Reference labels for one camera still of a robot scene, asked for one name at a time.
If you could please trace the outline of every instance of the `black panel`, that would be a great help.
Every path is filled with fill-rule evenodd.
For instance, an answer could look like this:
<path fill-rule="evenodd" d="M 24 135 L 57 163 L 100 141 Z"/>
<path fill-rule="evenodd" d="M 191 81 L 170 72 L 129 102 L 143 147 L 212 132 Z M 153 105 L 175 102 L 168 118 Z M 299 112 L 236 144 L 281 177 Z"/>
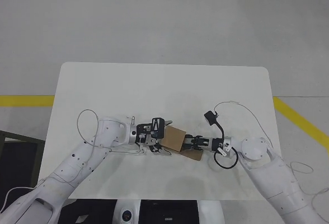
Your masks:
<path fill-rule="evenodd" d="M 5 142 L 0 159 L 0 209 L 11 188 L 30 186 L 36 146 L 35 143 Z M 28 192 L 27 189 L 16 189 L 10 192 L 6 208 Z"/>
<path fill-rule="evenodd" d="M 139 224 L 199 224 L 196 200 L 142 200 Z"/>

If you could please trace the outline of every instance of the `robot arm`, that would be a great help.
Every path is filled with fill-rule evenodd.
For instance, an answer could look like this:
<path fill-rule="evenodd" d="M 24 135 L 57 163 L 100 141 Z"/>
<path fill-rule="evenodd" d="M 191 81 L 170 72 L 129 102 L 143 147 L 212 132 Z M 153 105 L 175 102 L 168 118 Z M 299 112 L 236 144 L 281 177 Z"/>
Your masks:
<path fill-rule="evenodd" d="M 303 192 L 292 171 L 269 144 L 267 144 L 266 153 L 270 157 L 270 162 L 259 168 L 250 168 L 243 154 L 239 154 L 239 162 L 260 194 L 275 208 L 287 224 L 324 223 L 304 199 Z"/>
<path fill-rule="evenodd" d="M 33 191 L 2 212 L 0 223 L 57 223 L 61 208 L 75 188 L 106 158 L 110 147 L 129 144 L 134 139 L 133 128 L 113 118 L 100 120 L 96 142 L 94 138 L 88 141 L 97 147 L 86 142 L 78 145 Z"/>
<path fill-rule="evenodd" d="M 204 116 L 210 125 L 216 124 L 220 127 L 216 121 L 217 114 L 209 111 Z M 183 148 L 214 151 L 215 153 L 221 153 L 224 157 L 232 157 L 233 151 L 231 149 L 235 148 L 240 164 L 255 187 L 275 208 L 285 223 L 324 223 L 312 206 L 304 199 L 303 192 L 290 168 L 272 150 L 266 139 L 246 138 L 239 142 L 233 137 L 223 137 L 223 129 L 220 128 L 220 130 L 222 131 L 222 138 L 186 135 Z M 253 168 L 248 164 L 248 162 L 262 160 L 266 154 L 270 158 L 268 163 L 258 168 Z"/>

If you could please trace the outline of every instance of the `black connector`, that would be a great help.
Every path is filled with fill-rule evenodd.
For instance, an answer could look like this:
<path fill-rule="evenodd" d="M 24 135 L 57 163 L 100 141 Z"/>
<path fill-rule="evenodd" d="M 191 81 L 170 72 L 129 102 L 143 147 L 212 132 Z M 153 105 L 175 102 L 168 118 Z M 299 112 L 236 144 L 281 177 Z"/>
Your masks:
<path fill-rule="evenodd" d="M 215 124 L 217 122 L 217 116 L 215 114 L 213 114 L 213 112 L 210 110 L 204 114 L 204 117 L 210 126 L 212 126 L 213 124 Z"/>

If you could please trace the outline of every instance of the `white cable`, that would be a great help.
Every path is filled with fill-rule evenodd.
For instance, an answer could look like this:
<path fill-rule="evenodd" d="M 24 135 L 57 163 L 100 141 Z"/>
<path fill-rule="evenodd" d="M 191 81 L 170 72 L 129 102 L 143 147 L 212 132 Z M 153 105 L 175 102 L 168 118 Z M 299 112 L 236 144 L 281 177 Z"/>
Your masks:
<path fill-rule="evenodd" d="M 245 109 L 247 109 L 247 110 L 248 110 L 248 111 L 254 116 L 254 118 L 255 118 L 256 121 L 258 122 L 259 127 L 260 127 L 261 130 L 264 132 L 266 138 L 269 140 L 271 146 L 273 147 L 272 142 L 271 142 L 271 139 L 270 139 L 269 136 L 266 134 L 264 128 L 261 126 L 261 124 L 260 124 L 259 120 L 257 119 L 257 117 L 255 116 L 255 114 L 254 114 L 249 108 L 247 108 L 246 106 L 244 106 L 244 105 L 242 105 L 242 104 L 240 104 L 240 103 L 238 103 L 238 102 L 235 102 L 235 101 L 223 101 L 223 102 L 218 103 L 218 104 L 214 107 L 214 109 L 213 109 L 214 112 L 216 112 L 216 111 L 215 111 L 215 108 L 217 108 L 217 106 L 220 105 L 220 104 L 237 104 L 237 105 L 242 106 L 242 107 L 244 107 Z"/>
<path fill-rule="evenodd" d="M 85 111 L 91 111 L 91 112 L 93 112 L 93 113 L 95 114 L 95 116 L 96 116 L 97 128 L 96 128 L 95 137 L 94 137 L 94 139 L 93 139 L 93 144 L 89 143 L 89 142 L 88 142 L 88 141 L 82 136 L 82 134 L 81 134 L 81 132 L 80 132 L 80 128 L 79 128 L 79 119 L 80 119 L 80 116 L 81 116 L 81 114 L 84 113 Z M 81 137 L 81 138 L 82 138 L 87 144 L 89 144 L 90 146 L 92 146 L 92 150 L 91 150 L 90 157 L 84 162 L 85 165 L 86 165 L 86 164 L 88 163 L 88 161 L 91 159 L 95 147 L 99 148 L 99 146 L 95 145 L 96 137 L 97 137 L 97 132 L 98 132 L 98 127 L 99 127 L 99 126 L 100 126 L 99 118 L 98 118 L 96 112 L 93 111 L 93 110 L 91 110 L 91 109 L 84 109 L 83 111 L 81 111 L 81 112 L 79 113 L 79 116 L 77 116 L 77 120 L 76 120 L 77 131 L 78 131 L 80 137 Z M 79 174 L 81 173 L 82 170 L 83 170 L 83 167 L 80 169 L 80 171 L 78 172 L 78 174 L 77 174 L 72 180 L 70 180 L 70 181 L 61 181 L 61 180 L 58 180 L 57 178 L 55 178 L 55 177 L 53 177 L 53 176 L 48 176 L 47 178 L 52 178 L 52 179 L 54 179 L 54 180 L 56 180 L 56 181 L 58 181 L 58 182 L 60 182 L 60 183 L 68 184 L 68 183 L 71 183 L 71 182 L 73 182 L 74 180 L 76 180 L 76 178 L 79 176 Z"/>
<path fill-rule="evenodd" d="M 293 163 L 304 165 L 304 166 L 310 168 L 311 171 L 309 171 L 309 172 L 304 172 L 304 171 L 296 170 L 296 169 L 293 168 Z M 312 174 L 312 173 L 314 172 L 314 169 L 313 169 L 311 166 L 309 166 L 309 165 L 307 165 L 307 164 L 304 164 L 304 163 L 302 163 L 302 162 L 295 162 L 295 161 L 294 161 L 294 162 L 291 162 L 290 165 L 287 165 L 287 166 L 288 166 L 288 168 L 290 168 L 290 169 L 292 170 L 292 173 L 293 173 L 295 179 L 298 179 L 298 178 L 296 177 L 294 171 L 295 171 L 295 172 L 299 172 L 299 173 L 301 173 L 301 174 Z M 313 197 L 311 198 L 311 207 L 313 208 L 313 210 L 316 212 L 316 214 L 317 214 L 317 215 L 318 215 L 318 216 L 319 216 L 324 222 L 326 222 L 326 223 L 329 224 L 329 221 L 327 221 L 326 219 L 324 219 L 324 218 L 323 218 L 323 217 L 322 217 L 322 216 L 316 211 L 316 208 L 315 208 L 315 206 L 314 206 L 314 199 L 315 199 L 315 197 L 318 196 L 319 194 L 324 194 L 324 193 L 328 192 L 328 191 L 329 191 L 329 188 L 323 188 L 323 189 L 320 190 L 318 193 L 306 193 L 306 192 L 302 189 L 302 187 L 300 186 L 299 183 L 298 183 L 298 185 L 299 185 L 300 190 L 301 190 L 304 194 L 309 195 L 309 196 L 313 196 Z"/>
<path fill-rule="evenodd" d="M 12 190 L 15 190 L 15 189 L 30 189 L 30 190 L 34 190 L 34 189 L 37 188 L 40 184 L 43 183 L 43 182 L 41 182 L 41 181 L 44 182 L 45 179 L 41 179 L 41 180 L 39 180 L 38 184 L 37 184 L 35 187 L 33 187 L 33 188 L 30 188 L 30 187 L 28 187 L 28 186 L 17 186 L 17 187 L 15 187 L 15 188 L 10 189 L 10 190 L 7 192 L 7 194 L 6 194 L 6 198 L 5 198 L 5 200 L 4 200 L 3 207 L 2 207 L 1 210 L 0 210 L 0 214 L 3 212 L 4 208 L 6 207 L 9 193 L 10 193 Z"/>
<path fill-rule="evenodd" d="M 123 146 L 119 146 L 125 150 L 132 150 L 130 148 L 126 148 L 126 147 L 123 147 Z M 118 151 L 118 150 L 114 150 L 114 148 L 111 148 L 110 152 L 117 152 L 117 153 L 123 153 L 123 154 L 130 154 L 130 155 L 134 155 L 134 156 L 141 156 L 144 154 L 144 149 L 140 148 L 140 145 L 138 145 L 138 150 L 136 150 L 136 152 L 126 152 L 126 151 Z"/>
<path fill-rule="evenodd" d="M 269 140 L 269 142 L 270 142 L 270 144 L 271 144 L 271 146 L 272 146 L 271 139 L 270 139 L 269 136 L 266 134 L 264 128 L 261 126 L 261 124 L 260 124 L 259 120 L 257 119 L 257 117 L 255 116 L 255 114 L 254 114 L 249 108 L 247 108 L 246 106 L 244 106 L 244 105 L 242 105 L 242 104 L 240 104 L 240 103 L 238 103 L 238 102 L 235 102 L 235 101 L 223 101 L 223 102 L 218 103 L 218 104 L 214 107 L 213 110 L 215 111 L 215 108 L 217 108 L 217 106 L 220 105 L 220 104 L 237 104 L 237 105 L 242 106 L 242 107 L 244 107 L 245 109 L 247 109 L 247 110 L 248 110 L 248 111 L 254 116 L 254 118 L 255 118 L 256 121 L 258 122 L 258 124 L 259 124 L 261 130 L 264 132 L 265 136 L 268 138 L 268 140 Z M 304 172 L 304 171 L 296 170 L 296 169 L 293 168 L 293 163 L 297 163 L 297 164 L 304 165 L 304 166 L 310 168 L 311 171 L 309 171 L 309 172 Z M 314 169 L 313 169 L 311 166 L 309 166 L 309 165 L 307 165 L 307 164 L 304 164 L 304 163 L 302 163 L 302 162 L 291 162 L 290 165 L 287 165 L 287 166 L 288 166 L 288 168 L 290 168 L 290 169 L 292 170 L 292 173 L 293 173 L 293 175 L 294 175 L 294 177 L 295 177 L 296 179 L 298 179 L 298 178 L 296 177 L 294 171 L 295 171 L 295 172 L 299 172 L 299 173 L 301 173 L 301 174 L 312 174 L 312 173 L 314 172 Z M 329 224 L 329 221 L 327 221 L 326 219 L 324 219 L 324 218 L 323 218 L 323 217 L 322 217 L 322 216 L 316 211 L 316 208 L 315 208 L 315 206 L 314 206 L 314 199 L 315 199 L 315 197 L 318 196 L 319 194 L 324 194 L 324 193 L 328 192 L 328 191 L 329 191 L 329 188 L 324 188 L 324 189 L 320 190 L 320 191 L 319 191 L 318 193 L 316 193 L 316 194 L 310 194 L 310 193 L 306 193 L 306 192 L 302 189 L 302 187 L 300 186 L 299 183 L 298 183 L 298 185 L 299 185 L 300 190 L 301 190 L 304 194 L 306 194 L 306 195 L 313 195 L 313 197 L 312 197 L 312 199 L 311 199 L 311 206 L 312 206 L 312 208 L 314 209 L 314 211 L 316 212 L 316 214 L 317 214 L 317 215 L 318 215 L 318 216 L 319 216 L 324 222 L 326 222 L 326 223 Z"/>

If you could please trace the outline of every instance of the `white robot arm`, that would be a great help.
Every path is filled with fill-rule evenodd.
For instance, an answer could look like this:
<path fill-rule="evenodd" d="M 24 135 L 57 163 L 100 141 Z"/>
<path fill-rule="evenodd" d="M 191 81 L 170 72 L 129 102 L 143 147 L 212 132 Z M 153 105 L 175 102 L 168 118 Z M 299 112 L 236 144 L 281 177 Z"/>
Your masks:
<path fill-rule="evenodd" d="M 45 180 L 21 196 L 0 214 L 1 224 L 57 223 L 61 208 L 75 188 L 93 172 L 109 154 L 110 147 L 130 144 L 133 125 L 113 118 L 101 119 L 98 135 L 78 145 Z"/>

